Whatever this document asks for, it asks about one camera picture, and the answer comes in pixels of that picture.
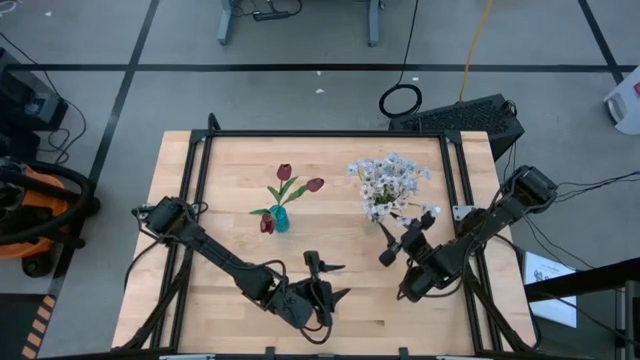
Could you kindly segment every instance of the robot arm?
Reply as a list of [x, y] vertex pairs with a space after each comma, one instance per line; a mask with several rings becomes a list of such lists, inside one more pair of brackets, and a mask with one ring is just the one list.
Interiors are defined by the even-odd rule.
[[[296, 329], [303, 329], [315, 311], [322, 326], [331, 326], [331, 312], [349, 289], [332, 293], [331, 284], [320, 280], [319, 272], [338, 270], [344, 266], [326, 265], [316, 251], [304, 253], [311, 277], [289, 284], [286, 268], [280, 260], [253, 265], [242, 261], [222, 244], [207, 235], [194, 220], [191, 206], [179, 198], [163, 198], [156, 206], [133, 210], [141, 224], [157, 241], [177, 242], [200, 253], [229, 274], [242, 294], [265, 311], [280, 316]], [[278, 263], [282, 274], [268, 264]]]
[[505, 181], [499, 192], [502, 197], [498, 201], [492, 202], [488, 209], [470, 211], [456, 229], [457, 239], [434, 248], [423, 233], [433, 225], [433, 216], [426, 213], [420, 220], [414, 219], [400, 242], [389, 240], [386, 251], [397, 253], [402, 249], [417, 265], [408, 270], [400, 283], [401, 293], [409, 301], [418, 302], [433, 287], [443, 289], [449, 286], [461, 276], [469, 254], [482, 247], [504, 227], [529, 213], [545, 211], [555, 200], [556, 189], [557, 186], [535, 167], [521, 166]]

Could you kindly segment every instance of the red tulip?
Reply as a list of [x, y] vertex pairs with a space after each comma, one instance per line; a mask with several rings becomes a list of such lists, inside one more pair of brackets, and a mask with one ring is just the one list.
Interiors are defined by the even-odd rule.
[[291, 177], [291, 165], [289, 164], [280, 165], [280, 167], [278, 168], [278, 172], [276, 173], [276, 176], [278, 177], [278, 179], [282, 181], [289, 180], [289, 178]]
[[273, 221], [273, 216], [271, 214], [262, 215], [262, 220], [260, 221], [260, 232], [273, 234], [273, 229], [276, 228], [276, 222]]
[[321, 178], [315, 178], [307, 181], [307, 189], [311, 192], [316, 192], [324, 185], [324, 180]]

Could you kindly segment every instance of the tulip leaf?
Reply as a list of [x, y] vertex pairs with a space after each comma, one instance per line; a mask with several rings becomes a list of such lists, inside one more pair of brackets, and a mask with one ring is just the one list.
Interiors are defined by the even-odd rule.
[[282, 199], [282, 195], [278, 193], [278, 190], [274, 189], [273, 186], [267, 186], [267, 189], [271, 192], [271, 195], [276, 199], [278, 205], [280, 205], [280, 200]]
[[271, 211], [269, 211], [268, 209], [258, 209], [258, 210], [253, 210], [249, 214], [251, 214], [251, 215], [264, 215], [264, 214], [271, 214]]
[[293, 201], [297, 198], [299, 198], [300, 196], [302, 196], [302, 194], [304, 194], [304, 192], [307, 191], [307, 185], [302, 185], [298, 188], [298, 190], [292, 192], [289, 197], [287, 198], [287, 200], [285, 200], [285, 202], [282, 203], [281, 206], [284, 206], [284, 204]]
[[280, 197], [281, 198], [282, 198], [282, 196], [284, 196], [284, 194], [287, 193], [287, 190], [289, 190], [289, 188], [291, 187], [291, 185], [293, 185], [293, 183], [296, 181], [297, 178], [298, 178], [297, 176], [294, 176], [291, 179], [287, 180], [287, 182], [282, 187], [282, 190], [280, 190]]

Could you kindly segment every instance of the metal table leg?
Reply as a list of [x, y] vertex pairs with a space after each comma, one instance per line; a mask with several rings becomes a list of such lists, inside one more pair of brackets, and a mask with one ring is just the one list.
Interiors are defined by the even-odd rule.
[[380, 0], [369, 0], [369, 46], [374, 47], [380, 41], [378, 32], [380, 16]]
[[234, 0], [220, 0], [220, 2], [222, 3], [222, 15], [218, 26], [218, 42], [220, 45], [226, 45], [229, 38]]

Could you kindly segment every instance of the orange vacuum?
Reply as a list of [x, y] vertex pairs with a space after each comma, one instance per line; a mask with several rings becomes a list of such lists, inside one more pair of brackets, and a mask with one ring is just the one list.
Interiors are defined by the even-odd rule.
[[[59, 178], [76, 183], [80, 193], [65, 189]], [[23, 271], [31, 277], [48, 274], [54, 243], [84, 246], [69, 228], [98, 212], [93, 189], [86, 177], [70, 169], [0, 158], [0, 259], [21, 258]]]

